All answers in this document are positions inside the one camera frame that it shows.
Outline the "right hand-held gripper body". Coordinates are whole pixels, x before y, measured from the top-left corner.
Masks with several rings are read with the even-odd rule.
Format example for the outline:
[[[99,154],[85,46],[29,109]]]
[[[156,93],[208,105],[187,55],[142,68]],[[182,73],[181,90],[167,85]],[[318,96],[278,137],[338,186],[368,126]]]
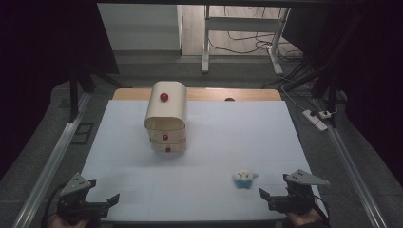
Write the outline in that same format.
[[[323,180],[301,169],[288,175],[289,182],[286,182],[287,195],[270,195],[270,199],[268,200],[270,211],[303,215],[316,205],[312,186],[330,184],[327,180]]]

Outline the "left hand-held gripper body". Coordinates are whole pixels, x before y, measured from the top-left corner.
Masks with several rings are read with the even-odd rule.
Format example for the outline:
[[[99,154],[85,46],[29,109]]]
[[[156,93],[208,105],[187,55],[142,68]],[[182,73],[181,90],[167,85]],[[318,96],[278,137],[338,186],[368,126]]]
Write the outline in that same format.
[[[88,180],[76,173],[59,195],[56,214],[64,220],[106,218],[109,210],[107,202],[86,201],[91,188]]]

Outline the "white and blue plush toy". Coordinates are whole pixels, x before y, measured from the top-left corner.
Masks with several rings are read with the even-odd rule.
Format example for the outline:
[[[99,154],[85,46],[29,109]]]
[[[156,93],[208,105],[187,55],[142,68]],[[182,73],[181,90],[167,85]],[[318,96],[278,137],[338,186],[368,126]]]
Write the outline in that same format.
[[[254,179],[259,176],[258,173],[255,173],[248,169],[237,170],[232,178],[233,182],[238,189],[249,189],[252,187]]]

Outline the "clear drawer with red knob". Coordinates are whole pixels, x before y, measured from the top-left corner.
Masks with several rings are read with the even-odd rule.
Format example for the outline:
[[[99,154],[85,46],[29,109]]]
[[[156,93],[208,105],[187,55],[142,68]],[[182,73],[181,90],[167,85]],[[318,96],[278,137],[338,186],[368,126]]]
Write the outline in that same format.
[[[158,152],[183,152],[186,150],[186,142],[152,142],[151,148]]]

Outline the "small wooden drawer cabinet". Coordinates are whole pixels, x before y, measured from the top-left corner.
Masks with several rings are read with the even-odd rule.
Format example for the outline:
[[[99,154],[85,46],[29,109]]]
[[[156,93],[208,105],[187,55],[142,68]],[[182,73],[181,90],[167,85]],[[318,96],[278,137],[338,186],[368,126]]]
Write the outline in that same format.
[[[161,81],[152,87],[144,127],[158,130],[184,129],[186,133],[187,89],[180,82]]]

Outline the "person's right hand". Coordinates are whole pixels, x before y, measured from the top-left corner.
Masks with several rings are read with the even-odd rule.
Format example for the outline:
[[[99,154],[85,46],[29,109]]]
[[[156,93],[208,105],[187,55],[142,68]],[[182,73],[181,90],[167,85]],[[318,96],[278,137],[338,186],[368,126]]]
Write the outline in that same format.
[[[286,216],[291,221],[292,228],[324,228],[321,216],[314,209],[303,215],[287,213]]]

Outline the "person's left hand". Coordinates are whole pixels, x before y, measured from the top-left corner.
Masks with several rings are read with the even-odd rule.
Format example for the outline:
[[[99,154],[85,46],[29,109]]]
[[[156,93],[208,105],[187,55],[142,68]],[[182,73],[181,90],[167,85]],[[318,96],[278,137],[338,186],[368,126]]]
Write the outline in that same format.
[[[79,220],[76,224],[70,224],[57,215],[48,219],[47,228],[86,228],[88,220]]]

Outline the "white power strip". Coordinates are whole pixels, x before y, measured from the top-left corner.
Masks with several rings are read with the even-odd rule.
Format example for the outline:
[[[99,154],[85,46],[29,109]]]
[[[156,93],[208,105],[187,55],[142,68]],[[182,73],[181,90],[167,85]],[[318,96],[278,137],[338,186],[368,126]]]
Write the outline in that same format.
[[[314,111],[306,109],[302,112],[302,114],[319,132],[323,132],[328,129],[327,125],[316,116]]]

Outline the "white table mat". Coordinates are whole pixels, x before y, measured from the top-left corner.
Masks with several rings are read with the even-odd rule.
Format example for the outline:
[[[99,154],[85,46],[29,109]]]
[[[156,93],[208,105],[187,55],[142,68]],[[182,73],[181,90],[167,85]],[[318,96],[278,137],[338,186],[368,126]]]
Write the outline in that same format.
[[[283,174],[309,164],[284,102],[190,102],[184,152],[156,152],[144,128],[147,104],[111,101],[82,174],[97,180],[87,198],[119,194],[110,221],[187,222],[278,219],[259,195],[286,195]],[[237,170],[259,176],[249,189]]]

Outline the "black metal stand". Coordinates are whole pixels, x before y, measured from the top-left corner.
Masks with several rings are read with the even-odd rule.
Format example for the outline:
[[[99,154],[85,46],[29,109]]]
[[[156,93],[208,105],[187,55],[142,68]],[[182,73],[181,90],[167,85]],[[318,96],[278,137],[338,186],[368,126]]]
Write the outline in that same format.
[[[335,111],[338,77],[337,65],[340,62],[343,51],[348,46],[349,40],[352,38],[355,30],[362,21],[362,18],[363,15],[355,11],[349,17],[343,16],[343,24],[338,29],[336,36],[332,38],[328,42],[328,45],[319,52],[324,57],[321,66],[311,74],[286,85],[283,90],[289,92],[316,79],[315,85],[311,90],[312,97],[320,98],[325,92],[328,92],[328,108],[330,111]]]
[[[79,114],[79,99],[78,99],[78,86],[81,86],[85,93],[92,93],[95,89],[95,84],[90,75],[94,74],[106,81],[107,83],[117,87],[126,88],[126,85],[113,79],[107,73],[102,72],[100,69],[90,64],[83,64],[74,66],[69,72],[69,94],[70,94],[70,118],[69,121],[73,123]]]

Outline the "black curtain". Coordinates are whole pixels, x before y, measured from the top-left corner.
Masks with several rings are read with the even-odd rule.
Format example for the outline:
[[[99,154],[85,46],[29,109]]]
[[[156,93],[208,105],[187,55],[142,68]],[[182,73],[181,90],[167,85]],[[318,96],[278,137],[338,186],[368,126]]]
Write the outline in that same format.
[[[73,71],[119,72],[98,0],[0,0],[0,179]]]
[[[333,69],[319,77],[322,95],[336,77],[347,95],[347,117],[403,186],[403,0],[340,0],[340,7],[290,10],[283,37],[302,50],[311,66],[325,66],[336,45],[364,14]]]

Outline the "aluminium floor rail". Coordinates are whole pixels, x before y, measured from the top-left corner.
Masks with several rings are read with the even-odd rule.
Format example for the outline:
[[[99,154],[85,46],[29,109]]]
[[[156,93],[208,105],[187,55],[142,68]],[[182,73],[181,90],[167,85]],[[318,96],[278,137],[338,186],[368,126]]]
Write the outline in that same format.
[[[54,146],[47,163],[45,164],[39,178],[32,187],[28,198],[20,210],[11,228],[29,228],[39,206],[44,199],[50,183],[67,151],[76,129],[78,128],[91,98],[89,93],[84,93],[78,103],[78,114],[72,122],[66,124],[58,142]]]
[[[370,226],[390,228],[384,199],[389,192],[389,172],[383,161],[346,117],[345,104],[336,106],[333,122],[325,122],[342,168],[355,191]]]

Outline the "white metal desk frame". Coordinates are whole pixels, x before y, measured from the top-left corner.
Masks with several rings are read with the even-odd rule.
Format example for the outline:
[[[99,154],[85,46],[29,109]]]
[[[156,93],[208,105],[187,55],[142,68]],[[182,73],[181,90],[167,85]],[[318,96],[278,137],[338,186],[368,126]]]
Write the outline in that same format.
[[[204,7],[204,40],[201,61],[201,72],[209,71],[209,32],[210,31],[238,31],[238,32],[273,32],[274,39],[267,48],[275,73],[278,76],[283,74],[283,70],[278,61],[276,51],[282,35],[289,8],[284,8],[279,19],[269,18],[238,18],[238,17],[211,17],[210,7]]]

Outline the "white wall panel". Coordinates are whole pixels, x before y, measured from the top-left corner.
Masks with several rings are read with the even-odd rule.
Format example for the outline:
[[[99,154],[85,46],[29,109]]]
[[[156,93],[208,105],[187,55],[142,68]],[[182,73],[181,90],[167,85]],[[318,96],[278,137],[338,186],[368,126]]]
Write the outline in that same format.
[[[99,3],[113,50],[180,50],[182,6]]]

